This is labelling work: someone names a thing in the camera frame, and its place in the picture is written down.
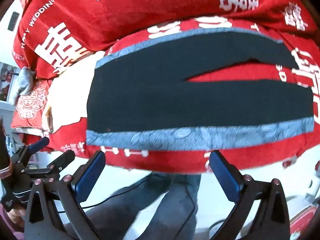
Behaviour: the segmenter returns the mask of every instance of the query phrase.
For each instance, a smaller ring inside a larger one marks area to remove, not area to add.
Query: jeans
[[[105,240],[122,240],[138,213],[167,192],[137,240],[192,240],[196,229],[201,175],[151,173],[114,192],[86,215]],[[77,239],[70,224],[67,232]]]

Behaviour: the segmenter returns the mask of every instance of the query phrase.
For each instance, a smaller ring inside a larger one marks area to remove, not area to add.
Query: red cushion
[[[47,103],[48,89],[52,81],[38,81],[27,96],[19,96],[11,127],[27,127],[43,130],[42,113]]]

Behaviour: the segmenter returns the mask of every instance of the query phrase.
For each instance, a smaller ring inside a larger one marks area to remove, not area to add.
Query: gray trim
[[[252,30],[248,30],[248,29],[244,29],[244,28],[238,28],[238,27],[233,27],[233,28],[211,28],[211,29],[203,29],[203,28],[198,28],[198,29],[192,29],[192,30],[188,30],[185,32],[181,32],[181,33],[174,33],[171,35],[166,35],[166,36],[162,36],[156,39],[149,39],[146,41],[142,41],[140,43],[131,45],[129,47],[126,47],[124,49],[121,49],[119,51],[117,51],[114,54],[111,55],[107,55],[104,56],[102,59],[100,59],[99,61],[97,61],[96,64],[96,69],[100,68],[101,66],[103,66],[104,64],[110,62],[111,60],[114,60],[116,58],[120,58],[122,56],[128,55],[130,53],[139,51],[141,49],[145,49],[148,47],[151,47],[153,45],[156,45],[158,43],[162,43],[162,42],[166,42],[166,41],[173,41],[173,40],[178,40],[178,39],[182,39],[182,38],[186,38],[186,37],[190,37],[193,35],[201,35],[201,34],[210,34],[210,33],[222,33],[222,32],[236,32],[236,33],[248,33],[248,34],[253,34],[253,35],[258,35],[258,36],[262,36],[265,38],[268,38],[276,43],[283,43],[282,40],[275,40],[273,38],[270,38],[267,35],[264,35],[262,33],[259,33],[257,31],[252,31]]]
[[[96,133],[87,130],[87,145],[134,150],[213,150],[249,147],[312,132],[314,118],[259,126],[190,127],[143,132]]]

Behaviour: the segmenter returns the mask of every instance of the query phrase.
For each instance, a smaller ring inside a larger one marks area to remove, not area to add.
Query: red quilt
[[[294,34],[267,30],[266,28],[246,20],[233,20],[224,17],[201,17],[188,21],[175,22],[167,25],[158,25],[135,34],[126,36],[114,44],[106,54],[136,44],[138,42],[169,35],[192,28],[244,28],[260,32],[274,39],[281,39],[292,52],[298,63],[299,70],[291,71],[284,66],[261,63],[244,63],[227,67],[212,73],[195,78],[192,82],[214,82],[230,80],[259,80],[273,79],[283,82],[296,83],[301,86],[311,86],[314,92],[314,118],[315,127],[312,133],[302,134],[294,138],[272,144],[247,147],[235,150],[222,150],[227,160],[239,169],[252,168],[285,160],[294,156],[301,156],[307,149],[320,143],[320,119],[318,109],[320,106],[319,80],[320,51],[312,39],[305,39]],[[206,172],[209,152],[204,151],[135,151],[99,146],[86,146],[86,119],[82,118],[77,124],[61,127],[55,134],[50,135],[50,147],[56,150],[74,149],[78,156],[88,158],[96,150],[106,154],[108,165],[137,168],[163,172]]]
[[[41,78],[52,78],[92,51],[166,21],[213,14],[305,37],[317,30],[299,0],[21,1],[24,14],[13,56],[19,67],[34,69]]]

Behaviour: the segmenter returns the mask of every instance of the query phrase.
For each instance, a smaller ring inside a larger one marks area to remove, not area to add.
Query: white cloth
[[[13,128],[13,132],[26,133],[26,134],[44,137],[43,130],[37,129],[37,128],[32,128],[32,127],[16,127],[16,128]]]
[[[104,54],[104,51],[98,51],[76,62],[52,81],[42,115],[44,129],[55,133],[60,127],[87,117],[87,101],[94,69]],[[49,115],[52,117],[51,129],[45,127],[48,125]]]
[[[31,71],[28,67],[21,69],[17,81],[13,83],[13,87],[11,88],[9,104],[15,106],[19,96],[31,93],[35,74],[36,72]]]

